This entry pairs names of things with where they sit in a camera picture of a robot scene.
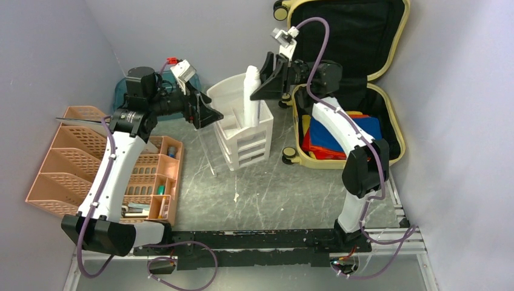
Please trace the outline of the yellow hard-shell suitcase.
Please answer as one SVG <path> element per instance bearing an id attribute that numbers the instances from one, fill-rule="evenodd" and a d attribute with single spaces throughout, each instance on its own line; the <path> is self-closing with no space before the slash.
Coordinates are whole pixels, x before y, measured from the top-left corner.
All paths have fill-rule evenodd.
<path id="1" fill-rule="evenodd" d="M 292 27 L 311 17 L 324 18 L 330 35 L 324 59 L 342 65 L 339 90 L 333 92 L 347 111 L 378 118 L 382 138 L 389 145 L 391 163 L 406 152 L 406 143 L 387 93 L 376 85 L 390 67 L 410 12 L 409 1 L 276 1 L 273 15 Z M 301 116 L 312 114 L 313 100 L 305 85 L 292 86 L 280 107 L 293 109 L 295 145 L 285 147 L 282 161 L 311 169 L 341 169 L 345 160 L 317 160 L 301 149 Z"/>

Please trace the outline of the teal plastic bin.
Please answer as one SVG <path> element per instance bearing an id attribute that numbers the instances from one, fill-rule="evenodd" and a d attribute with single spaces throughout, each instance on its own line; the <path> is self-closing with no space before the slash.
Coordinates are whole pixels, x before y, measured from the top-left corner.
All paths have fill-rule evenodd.
<path id="1" fill-rule="evenodd" d="M 179 85 L 177 85 L 177 82 L 175 80 L 175 77 L 173 76 L 172 72 L 170 70 L 165 71 L 162 74 L 163 78 L 163 85 L 166 88 L 168 92 L 178 92 L 179 91 Z M 200 91 L 203 90 L 202 84 L 200 82 L 200 78 L 198 75 L 194 75 L 190 80 L 190 83 L 194 88 L 199 89 Z M 127 93 L 127 86 L 125 83 L 125 78 L 121 79 L 114 91 L 114 103 L 112 105 L 112 109 L 116 110 L 118 107 L 122 106 L 124 104 L 124 95 Z M 176 113 L 174 115 L 169 116 L 159 116 L 158 121 L 168 121 L 173 119 L 179 119 L 183 118 L 183 115 L 181 113 Z"/>

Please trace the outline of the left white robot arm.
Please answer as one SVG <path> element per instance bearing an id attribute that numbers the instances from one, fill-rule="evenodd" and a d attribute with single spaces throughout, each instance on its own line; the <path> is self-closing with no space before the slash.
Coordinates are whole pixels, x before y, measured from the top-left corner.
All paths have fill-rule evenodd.
<path id="1" fill-rule="evenodd" d="M 64 215 L 61 228 L 83 250 L 125 256 L 131 249 L 149 245 L 159 255 L 173 247 L 170 227 L 161 222 L 122 224 L 122 204 L 136 162 L 149 141 L 158 117 L 181 113 L 201 129 L 223 118 L 209 107 L 211 99 L 190 83 L 196 70 L 185 61 L 170 69 L 177 88 L 171 92 L 151 67 L 135 67 L 125 77 L 124 102 L 102 118 L 107 132 L 104 156 L 92 186 L 76 214 Z"/>

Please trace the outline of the blue cloth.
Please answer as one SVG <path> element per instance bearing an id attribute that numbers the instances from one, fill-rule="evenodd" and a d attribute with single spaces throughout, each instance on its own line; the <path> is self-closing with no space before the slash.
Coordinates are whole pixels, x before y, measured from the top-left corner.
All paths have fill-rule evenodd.
<path id="1" fill-rule="evenodd" d="M 374 139 L 382 139 L 382 132 L 378 118 L 369 115 L 350 115 L 350 118 Z M 310 143 L 315 147 L 322 147 L 327 150 L 343 152 L 343 148 L 339 145 L 332 134 L 316 119 L 310 121 Z"/>

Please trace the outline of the red cloth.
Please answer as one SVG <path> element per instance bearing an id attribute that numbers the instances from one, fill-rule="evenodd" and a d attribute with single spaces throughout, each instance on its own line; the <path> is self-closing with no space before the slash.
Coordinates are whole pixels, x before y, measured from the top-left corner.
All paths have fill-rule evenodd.
<path id="1" fill-rule="evenodd" d="M 336 152 L 327 150 L 322 147 L 312 146 L 310 143 L 310 130 L 308 129 L 303 141 L 301 142 L 301 149 L 307 152 L 311 158 L 317 160 L 346 160 L 347 156 L 344 152 Z"/>

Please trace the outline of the white plastic drawer unit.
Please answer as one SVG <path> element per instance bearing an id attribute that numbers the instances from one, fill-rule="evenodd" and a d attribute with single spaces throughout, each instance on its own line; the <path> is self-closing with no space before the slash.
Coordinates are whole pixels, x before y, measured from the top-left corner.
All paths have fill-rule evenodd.
<path id="1" fill-rule="evenodd" d="M 273 115 L 265 101 L 259 105 L 259 124 L 244 125 L 244 78 L 244 73 L 231 76 L 207 90 L 211 108 L 224 115 L 213 129 L 221 156 L 231 171 L 268 159 L 272 141 Z"/>

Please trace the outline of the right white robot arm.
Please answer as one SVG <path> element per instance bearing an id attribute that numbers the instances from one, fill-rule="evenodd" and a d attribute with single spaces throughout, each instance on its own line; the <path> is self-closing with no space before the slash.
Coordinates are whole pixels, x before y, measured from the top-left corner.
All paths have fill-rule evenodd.
<path id="1" fill-rule="evenodd" d="M 305 85 L 313 100 L 312 118 L 320 123 L 346 155 L 342 171 L 345 203 L 338 216 L 342 228 L 333 235 L 334 246 L 346 252 L 356 244 L 355 232 L 362 232 L 370 200 L 379 199 L 378 190 L 389 177 L 389 145 L 376 139 L 349 117 L 331 93 L 339 90 L 342 66 L 331 61 L 306 63 L 291 61 L 280 53 L 268 52 L 259 69 L 260 86 L 251 89 L 251 101 L 279 99 L 291 85 Z"/>

